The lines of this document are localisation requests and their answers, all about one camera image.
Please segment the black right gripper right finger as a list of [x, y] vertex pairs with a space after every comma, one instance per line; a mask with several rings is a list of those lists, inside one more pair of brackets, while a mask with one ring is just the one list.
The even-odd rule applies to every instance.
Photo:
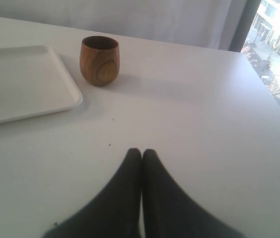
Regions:
[[142, 157], [142, 207], [147, 238], [242, 238], [192, 200], [153, 149]]

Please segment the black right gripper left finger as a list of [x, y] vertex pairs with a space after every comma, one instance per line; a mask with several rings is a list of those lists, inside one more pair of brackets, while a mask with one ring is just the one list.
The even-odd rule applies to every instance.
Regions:
[[139, 238], [141, 183], [141, 152], [131, 148], [98, 195], [44, 237]]

